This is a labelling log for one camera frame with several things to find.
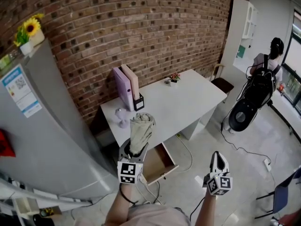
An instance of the open drawer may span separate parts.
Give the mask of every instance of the open drawer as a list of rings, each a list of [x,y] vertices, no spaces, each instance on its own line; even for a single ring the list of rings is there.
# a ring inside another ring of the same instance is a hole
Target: open drawer
[[[178,167],[179,165],[175,164],[164,143],[161,143],[147,151],[142,174],[147,184],[151,185]]]

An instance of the shirt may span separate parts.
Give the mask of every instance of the shirt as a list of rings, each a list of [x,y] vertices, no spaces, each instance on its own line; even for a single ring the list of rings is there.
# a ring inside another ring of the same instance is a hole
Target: shirt
[[[121,226],[190,226],[188,217],[181,211],[156,204],[131,207],[127,222]]]
[[[260,53],[258,54],[255,58],[254,58],[254,64],[253,65],[258,65],[256,69],[259,69],[261,67],[263,67],[264,64],[264,54]],[[276,67],[278,66],[278,61],[275,59],[269,59],[268,60],[268,69],[269,70],[274,70],[276,69]],[[278,73],[276,74],[276,80],[277,82],[282,81],[282,68],[280,68],[280,70],[278,71]]]

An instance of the qr code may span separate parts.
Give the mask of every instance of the qr code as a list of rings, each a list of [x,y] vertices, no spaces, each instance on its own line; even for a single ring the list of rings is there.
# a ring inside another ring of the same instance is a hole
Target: qr code
[[[18,89],[22,89],[26,85],[24,78],[20,77],[19,79],[17,79],[16,85],[17,85]]]

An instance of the refrigerator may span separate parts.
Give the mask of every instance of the refrigerator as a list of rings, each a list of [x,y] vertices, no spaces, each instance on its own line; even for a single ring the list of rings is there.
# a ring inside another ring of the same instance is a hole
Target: refrigerator
[[[82,120],[49,41],[0,72],[0,129],[16,157],[0,171],[32,188],[87,199],[118,187],[114,166]]]

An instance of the purple binder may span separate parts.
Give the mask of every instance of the purple binder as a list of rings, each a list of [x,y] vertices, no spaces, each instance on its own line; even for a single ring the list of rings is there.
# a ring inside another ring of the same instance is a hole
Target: purple binder
[[[134,110],[131,82],[119,68],[113,68],[117,90],[120,99],[126,104],[129,111]]]

